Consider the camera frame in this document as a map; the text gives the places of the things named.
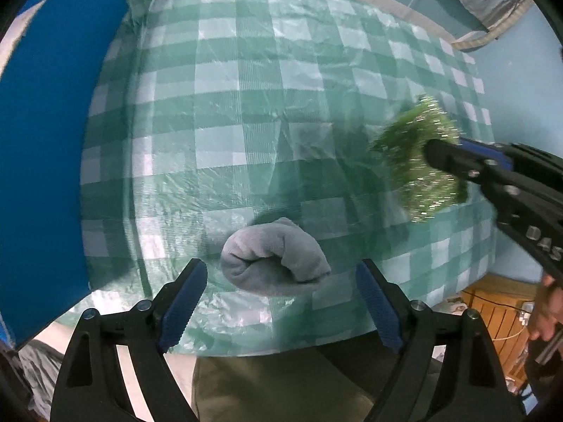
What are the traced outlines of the person's right hand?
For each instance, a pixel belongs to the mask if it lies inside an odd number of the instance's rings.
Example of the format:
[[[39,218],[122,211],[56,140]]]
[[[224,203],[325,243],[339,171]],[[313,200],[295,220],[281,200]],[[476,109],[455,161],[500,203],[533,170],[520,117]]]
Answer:
[[[555,328],[562,323],[563,290],[548,273],[542,273],[528,324],[530,339],[550,341]]]

